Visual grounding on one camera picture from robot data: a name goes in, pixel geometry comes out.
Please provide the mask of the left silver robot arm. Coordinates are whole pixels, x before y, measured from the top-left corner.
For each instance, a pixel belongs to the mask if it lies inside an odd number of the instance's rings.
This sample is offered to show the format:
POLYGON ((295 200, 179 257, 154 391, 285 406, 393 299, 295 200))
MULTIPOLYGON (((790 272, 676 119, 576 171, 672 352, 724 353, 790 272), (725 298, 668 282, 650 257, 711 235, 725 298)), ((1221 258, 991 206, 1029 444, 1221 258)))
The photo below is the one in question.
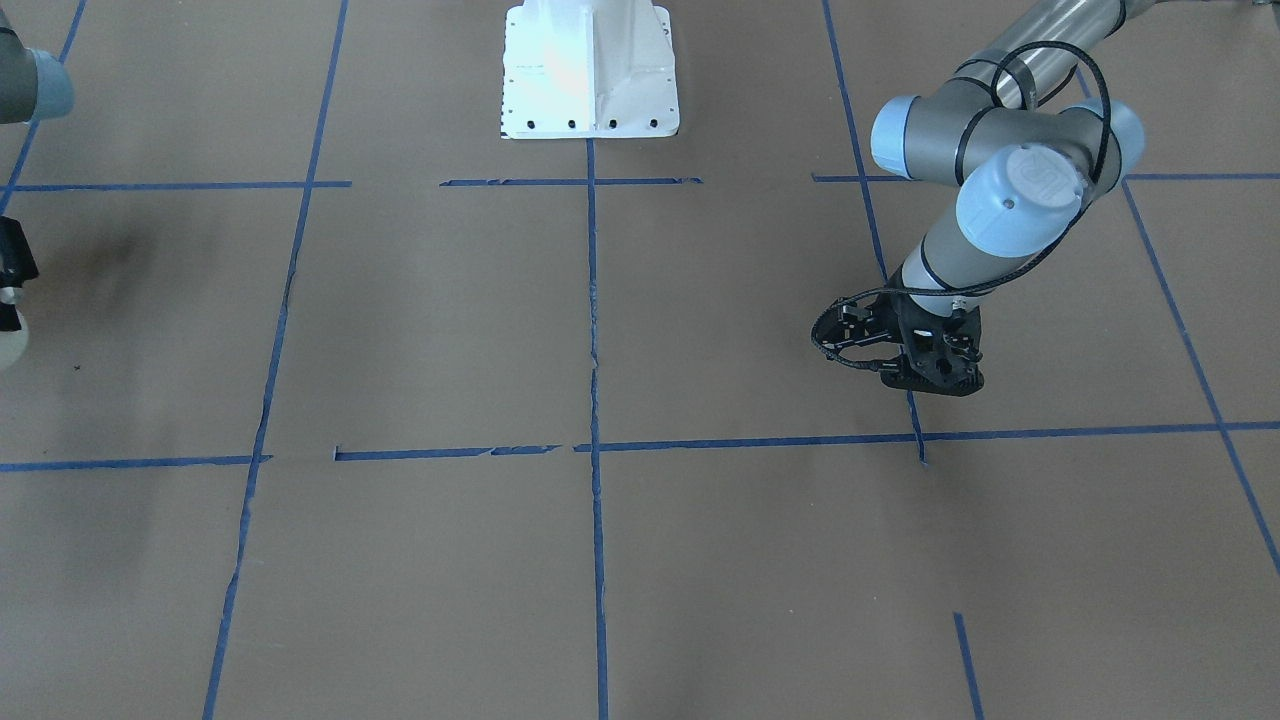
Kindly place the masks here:
POLYGON ((933 94, 887 101, 876 164, 957 190, 873 302, 897 342, 940 338, 1061 242, 1146 152, 1137 113, 1111 95, 1091 50, 1148 1, 1041 1, 933 94))

